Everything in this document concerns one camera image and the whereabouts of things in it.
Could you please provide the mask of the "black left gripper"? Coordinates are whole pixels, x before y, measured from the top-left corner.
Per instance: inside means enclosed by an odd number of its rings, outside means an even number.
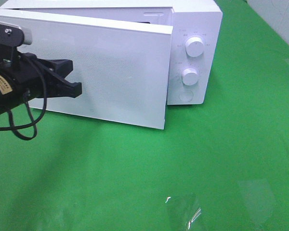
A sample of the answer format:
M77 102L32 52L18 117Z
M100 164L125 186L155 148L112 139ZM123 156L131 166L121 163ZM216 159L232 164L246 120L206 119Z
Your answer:
M0 115L23 104L26 92L29 100L80 96L82 84L65 80L72 71L72 60L44 60L0 44Z

